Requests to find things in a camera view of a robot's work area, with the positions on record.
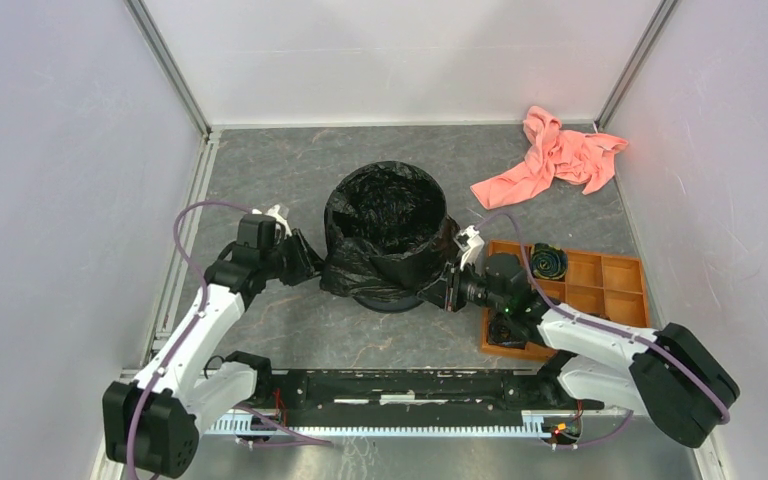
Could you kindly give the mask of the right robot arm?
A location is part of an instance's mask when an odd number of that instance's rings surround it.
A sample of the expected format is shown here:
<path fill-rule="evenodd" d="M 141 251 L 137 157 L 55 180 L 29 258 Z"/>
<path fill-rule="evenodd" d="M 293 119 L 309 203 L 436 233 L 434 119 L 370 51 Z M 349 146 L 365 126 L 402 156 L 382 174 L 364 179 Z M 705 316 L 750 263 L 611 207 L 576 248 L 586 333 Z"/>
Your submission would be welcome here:
<path fill-rule="evenodd" d="M 501 315 L 525 341 L 555 350 L 537 382 L 540 400 L 562 408 L 573 399 L 644 413 L 666 436 L 700 447 L 730 422 L 740 396 L 734 379 L 683 325 L 661 330 L 617 324 L 550 298 L 514 254 L 493 254 L 482 270 L 449 264 L 419 291 L 455 312 L 468 303 Z"/>

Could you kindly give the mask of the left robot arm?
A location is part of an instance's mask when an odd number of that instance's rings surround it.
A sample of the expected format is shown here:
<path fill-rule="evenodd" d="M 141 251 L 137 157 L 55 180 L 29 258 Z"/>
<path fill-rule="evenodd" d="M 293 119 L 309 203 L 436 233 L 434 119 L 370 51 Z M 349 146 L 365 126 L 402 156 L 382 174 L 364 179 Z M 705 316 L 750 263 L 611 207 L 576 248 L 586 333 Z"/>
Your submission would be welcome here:
<path fill-rule="evenodd" d="M 298 285 L 316 277 L 321 262 L 280 207 L 245 214 L 160 351 L 132 380 L 115 381 L 104 392 L 106 457 L 132 472 L 178 478 L 224 414 L 243 402 L 266 405 L 274 394 L 268 358 L 233 352 L 212 375 L 205 367 L 269 281 Z"/>

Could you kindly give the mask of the black trash bag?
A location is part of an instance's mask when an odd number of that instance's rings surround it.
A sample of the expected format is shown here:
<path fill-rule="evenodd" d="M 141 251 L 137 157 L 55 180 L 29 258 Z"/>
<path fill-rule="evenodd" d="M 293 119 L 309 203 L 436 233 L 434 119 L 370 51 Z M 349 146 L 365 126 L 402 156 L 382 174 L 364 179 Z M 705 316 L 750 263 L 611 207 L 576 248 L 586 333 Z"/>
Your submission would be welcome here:
<path fill-rule="evenodd" d="M 397 290 L 417 295 L 456 257 L 459 230 L 442 187 L 425 170 L 399 161 L 360 167 L 325 205 L 320 288 L 347 298 Z"/>

